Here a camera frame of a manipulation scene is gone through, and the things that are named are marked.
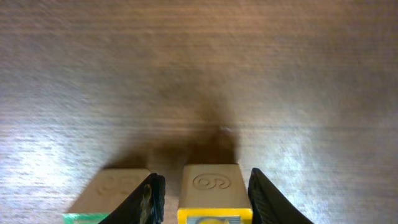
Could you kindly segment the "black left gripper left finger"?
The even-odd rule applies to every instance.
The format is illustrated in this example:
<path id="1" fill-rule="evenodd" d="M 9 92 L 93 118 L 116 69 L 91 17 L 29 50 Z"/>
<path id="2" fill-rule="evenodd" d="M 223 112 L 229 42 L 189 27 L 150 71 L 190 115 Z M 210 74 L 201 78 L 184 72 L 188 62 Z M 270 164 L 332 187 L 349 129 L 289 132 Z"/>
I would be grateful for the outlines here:
<path id="1" fill-rule="evenodd" d="M 164 205 L 165 177 L 153 173 L 99 224 L 161 224 Z"/>

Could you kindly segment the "yellow S wooden block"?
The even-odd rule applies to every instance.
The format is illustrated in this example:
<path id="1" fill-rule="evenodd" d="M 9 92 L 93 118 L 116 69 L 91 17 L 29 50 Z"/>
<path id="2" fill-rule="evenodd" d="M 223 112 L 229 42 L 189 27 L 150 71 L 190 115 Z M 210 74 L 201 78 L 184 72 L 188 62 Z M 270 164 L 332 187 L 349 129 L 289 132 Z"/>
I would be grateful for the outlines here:
<path id="1" fill-rule="evenodd" d="M 179 223 L 251 224 L 253 210 L 237 164 L 194 164 L 183 169 Z"/>

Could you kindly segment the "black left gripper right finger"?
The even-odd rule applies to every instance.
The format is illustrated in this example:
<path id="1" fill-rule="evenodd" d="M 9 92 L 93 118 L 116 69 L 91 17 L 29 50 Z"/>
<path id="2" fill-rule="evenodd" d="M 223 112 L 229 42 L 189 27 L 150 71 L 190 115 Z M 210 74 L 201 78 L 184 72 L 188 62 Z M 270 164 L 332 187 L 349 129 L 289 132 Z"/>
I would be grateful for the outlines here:
<path id="1" fill-rule="evenodd" d="M 248 196 L 253 210 L 252 224 L 313 224 L 258 168 L 251 171 Z"/>

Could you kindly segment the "green R wooden block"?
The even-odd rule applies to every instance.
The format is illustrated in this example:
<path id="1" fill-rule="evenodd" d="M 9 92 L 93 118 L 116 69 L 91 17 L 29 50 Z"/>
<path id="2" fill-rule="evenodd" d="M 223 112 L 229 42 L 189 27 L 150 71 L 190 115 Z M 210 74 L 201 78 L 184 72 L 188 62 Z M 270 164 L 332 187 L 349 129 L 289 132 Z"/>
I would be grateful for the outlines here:
<path id="1" fill-rule="evenodd" d="M 64 224 L 97 224 L 150 175 L 147 169 L 104 169 L 63 214 Z"/>

